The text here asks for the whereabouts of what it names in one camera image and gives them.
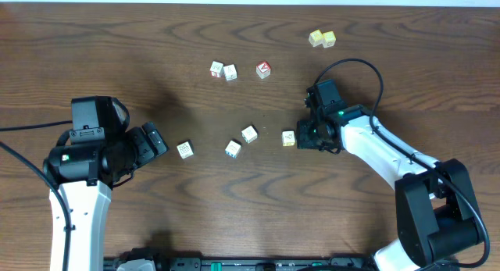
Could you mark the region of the white block blue side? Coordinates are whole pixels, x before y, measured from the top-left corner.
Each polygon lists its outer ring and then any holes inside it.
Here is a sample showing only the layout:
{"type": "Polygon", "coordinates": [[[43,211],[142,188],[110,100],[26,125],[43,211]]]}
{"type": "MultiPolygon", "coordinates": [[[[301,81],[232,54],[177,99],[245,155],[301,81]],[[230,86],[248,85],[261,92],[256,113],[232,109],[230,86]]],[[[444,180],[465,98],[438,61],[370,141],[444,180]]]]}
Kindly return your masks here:
{"type": "Polygon", "coordinates": [[[241,144],[234,140],[229,141],[228,145],[225,148],[226,154],[234,159],[237,158],[240,150],[241,150],[241,144]]]}

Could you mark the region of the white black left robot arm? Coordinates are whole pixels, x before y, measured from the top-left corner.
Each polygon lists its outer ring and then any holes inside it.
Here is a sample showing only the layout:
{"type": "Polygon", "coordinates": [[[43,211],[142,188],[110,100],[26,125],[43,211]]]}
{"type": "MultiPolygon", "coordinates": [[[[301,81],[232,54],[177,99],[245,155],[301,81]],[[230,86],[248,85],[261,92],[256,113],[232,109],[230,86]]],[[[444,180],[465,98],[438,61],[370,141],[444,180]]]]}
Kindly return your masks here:
{"type": "Polygon", "coordinates": [[[75,98],[72,128],[43,163],[52,189],[52,270],[101,270],[112,192],[168,151],[152,122],[130,127],[130,114],[108,96],[75,98]]]}

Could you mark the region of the white block cat drawing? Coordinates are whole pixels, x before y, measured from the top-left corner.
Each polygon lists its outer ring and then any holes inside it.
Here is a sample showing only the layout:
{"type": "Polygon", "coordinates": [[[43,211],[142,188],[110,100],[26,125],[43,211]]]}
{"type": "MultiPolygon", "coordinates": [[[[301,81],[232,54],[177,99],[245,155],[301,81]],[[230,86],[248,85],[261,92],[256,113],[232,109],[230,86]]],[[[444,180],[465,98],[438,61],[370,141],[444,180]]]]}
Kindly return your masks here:
{"type": "Polygon", "coordinates": [[[185,141],[177,146],[178,153],[182,159],[193,156],[194,151],[190,141],[185,141]]]}

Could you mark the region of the white block yellow side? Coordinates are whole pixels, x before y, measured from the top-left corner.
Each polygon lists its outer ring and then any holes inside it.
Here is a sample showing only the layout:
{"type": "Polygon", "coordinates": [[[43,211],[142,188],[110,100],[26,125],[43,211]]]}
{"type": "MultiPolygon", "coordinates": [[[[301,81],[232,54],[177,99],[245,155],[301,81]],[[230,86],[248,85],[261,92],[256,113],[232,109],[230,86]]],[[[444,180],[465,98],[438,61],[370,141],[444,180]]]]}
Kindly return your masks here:
{"type": "Polygon", "coordinates": [[[294,146],[295,143],[295,132],[293,130],[286,130],[282,132],[282,145],[284,147],[294,146]]]}

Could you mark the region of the white block green side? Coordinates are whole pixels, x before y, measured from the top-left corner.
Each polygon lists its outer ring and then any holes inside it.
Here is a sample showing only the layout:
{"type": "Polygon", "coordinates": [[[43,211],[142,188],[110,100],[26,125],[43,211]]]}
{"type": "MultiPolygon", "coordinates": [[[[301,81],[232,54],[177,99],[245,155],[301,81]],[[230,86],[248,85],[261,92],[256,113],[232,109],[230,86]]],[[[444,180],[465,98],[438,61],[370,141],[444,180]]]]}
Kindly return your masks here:
{"type": "Polygon", "coordinates": [[[247,144],[250,144],[251,142],[253,142],[255,139],[258,138],[258,133],[254,128],[254,126],[248,126],[244,128],[243,131],[241,132],[241,135],[247,144]]]}

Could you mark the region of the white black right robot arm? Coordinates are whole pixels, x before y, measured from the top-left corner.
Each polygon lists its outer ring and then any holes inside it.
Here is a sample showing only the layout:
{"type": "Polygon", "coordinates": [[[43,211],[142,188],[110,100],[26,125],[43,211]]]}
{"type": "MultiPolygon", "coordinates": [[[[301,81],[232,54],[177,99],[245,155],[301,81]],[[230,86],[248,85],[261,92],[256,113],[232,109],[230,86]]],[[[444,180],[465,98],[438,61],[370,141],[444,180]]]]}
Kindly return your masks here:
{"type": "Polygon", "coordinates": [[[484,245],[471,267],[486,261],[490,240],[468,169],[458,160],[441,162],[388,131],[372,110],[344,104],[312,106],[297,123],[298,148],[346,151],[371,167],[394,190],[396,240],[373,255],[379,270],[457,269],[461,251],[484,245]]]}

